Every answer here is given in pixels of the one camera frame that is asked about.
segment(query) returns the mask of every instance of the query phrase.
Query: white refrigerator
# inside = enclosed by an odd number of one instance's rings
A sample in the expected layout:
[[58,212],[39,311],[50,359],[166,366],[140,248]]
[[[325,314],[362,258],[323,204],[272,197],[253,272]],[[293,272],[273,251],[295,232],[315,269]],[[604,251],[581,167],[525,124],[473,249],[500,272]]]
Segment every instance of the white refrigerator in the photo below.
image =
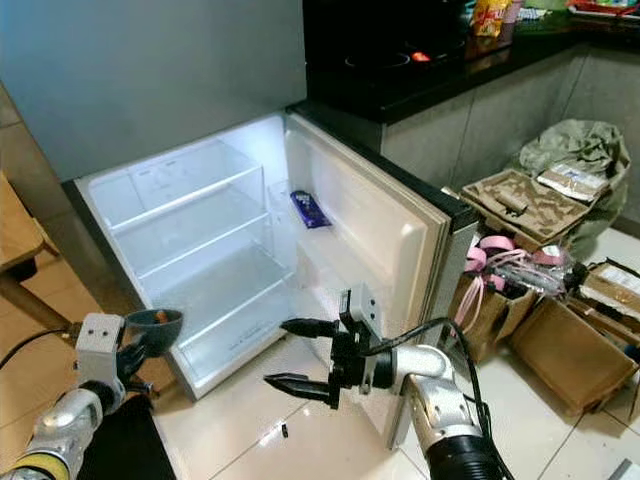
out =
[[[373,292],[386,337],[423,322],[450,246],[448,215],[290,113],[75,184],[142,303],[184,312],[169,357],[194,400],[281,337],[282,321],[336,319],[350,286]],[[306,228],[296,190],[331,226]],[[328,361],[328,344],[314,345]],[[381,433],[391,404],[364,404]]]

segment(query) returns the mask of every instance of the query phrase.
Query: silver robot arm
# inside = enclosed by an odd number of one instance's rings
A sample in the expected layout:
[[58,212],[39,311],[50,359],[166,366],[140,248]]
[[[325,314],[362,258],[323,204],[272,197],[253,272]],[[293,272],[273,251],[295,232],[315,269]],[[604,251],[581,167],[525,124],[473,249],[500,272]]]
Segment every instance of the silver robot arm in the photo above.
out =
[[[164,325],[153,324],[161,312]],[[149,310],[150,323],[137,329],[132,343],[119,349],[124,319],[118,315],[91,313],[82,324],[76,342],[77,388],[64,394],[36,422],[25,453],[0,480],[74,480],[84,453],[105,415],[125,400],[126,390],[151,390],[150,384],[130,377],[145,358],[159,356],[178,336],[182,315],[173,310]]]
[[285,393],[321,400],[334,409],[341,388],[358,386],[364,395],[372,387],[390,390],[403,399],[398,422],[408,418],[413,422],[433,480],[502,480],[506,467],[493,441],[474,423],[447,355],[427,345],[383,342],[371,321],[379,318],[375,305],[368,289],[359,285],[343,292],[339,321],[299,318],[284,322],[281,328],[295,335],[332,339],[328,382],[295,373],[267,375],[265,381]]

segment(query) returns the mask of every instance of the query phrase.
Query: wooden table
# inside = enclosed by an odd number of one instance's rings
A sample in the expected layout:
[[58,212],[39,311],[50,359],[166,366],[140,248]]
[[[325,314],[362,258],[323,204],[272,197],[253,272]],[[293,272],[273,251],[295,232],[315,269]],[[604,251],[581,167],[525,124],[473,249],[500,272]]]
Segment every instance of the wooden table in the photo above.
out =
[[0,295],[47,329],[69,328],[69,320],[8,272],[44,248],[42,234],[0,171]]

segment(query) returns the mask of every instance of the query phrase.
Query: floor tile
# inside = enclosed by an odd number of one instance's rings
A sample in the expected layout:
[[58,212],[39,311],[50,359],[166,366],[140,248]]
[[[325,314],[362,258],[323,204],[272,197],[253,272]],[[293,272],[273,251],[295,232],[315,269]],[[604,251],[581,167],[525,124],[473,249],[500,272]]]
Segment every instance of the floor tile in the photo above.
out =
[[7,315],[15,310],[15,307],[9,302],[5,300],[4,297],[0,297],[0,317],[3,315]]
[[164,358],[147,358],[138,376],[145,382],[153,383],[154,390],[163,392],[176,381]]
[[316,379],[327,375],[301,339],[288,338],[196,403],[177,385],[166,392],[157,402],[155,419],[178,477],[211,478],[303,405],[262,380],[265,374],[292,370]]
[[605,412],[587,414],[541,479],[606,480],[625,458],[640,463],[640,436]]
[[20,350],[0,372],[0,427],[71,388],[74,359],[73,349],[53,336]]
[[80,284],[80,280],[62,257],[41,252],[36,256],[36,265],[38,273],[22,282],[22,285],[40,298]]
[[12,125],[19,121],[20,117],[18,117],[15,108],[13,108],[7,92],[0,85],[0,127]]
[[[505,463],[518,480],[537,478],[579,418],[565,416],[548,388],[508,350],[482,365],[478,376],[482,398],[491,409],[494,440]],[[456,381],[465,393],[472,394],[470,382],[461,375]],[[401,448],[427,472],[414,432]]]
[[38,416],[48,406],[48,403],[43,404],[15,422],[0,428],[0,472],[8,470],[24,453]]
[[631,413],[638,382],[640,382],[640,373],[636,373],[633,379],[627,382],[624,388],[607,402],[604,409],[640,435],[640,405],[636,405],[633,414]]
[[44,297],[52,308],[71,322],[81,322],[89,313],[99,313],[100,306],[81,283]]
[[309,402],[286,419],[288,438],[276,424],[215,480],[421,480],[401,452],[390,452],[362,409],[343,400],[340,409]]
[[41,330],[43,328],[35,320],[20,310],[13,309],[6,315],[0,315],[0,355],[4,355],[16,343]]

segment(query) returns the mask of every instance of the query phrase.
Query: candy wrapper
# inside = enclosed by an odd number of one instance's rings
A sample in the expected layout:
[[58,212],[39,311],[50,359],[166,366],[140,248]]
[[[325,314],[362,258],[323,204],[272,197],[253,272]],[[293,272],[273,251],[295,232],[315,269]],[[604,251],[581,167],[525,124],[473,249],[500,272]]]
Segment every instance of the candy wrapper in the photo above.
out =
[[473,9],[473,33],[483,37],[497,37],[510,0],[478,0]]

